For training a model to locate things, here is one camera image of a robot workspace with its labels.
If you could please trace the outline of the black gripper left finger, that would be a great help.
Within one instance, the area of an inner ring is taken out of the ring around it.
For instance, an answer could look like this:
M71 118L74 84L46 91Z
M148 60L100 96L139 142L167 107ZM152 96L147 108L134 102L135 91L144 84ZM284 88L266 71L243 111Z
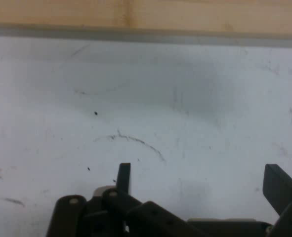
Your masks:
M129 193L130 163L119 165L114 186L96 190L91 200L61 197L55 205L48 237L203 237L205 233L154 202Z

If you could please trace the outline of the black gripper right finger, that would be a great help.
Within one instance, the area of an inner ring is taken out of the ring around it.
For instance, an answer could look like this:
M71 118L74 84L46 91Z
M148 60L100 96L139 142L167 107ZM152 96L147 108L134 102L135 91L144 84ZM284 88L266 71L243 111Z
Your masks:
M292 237L292 178L277 164L266 164L263 194L279 215L269 237Z

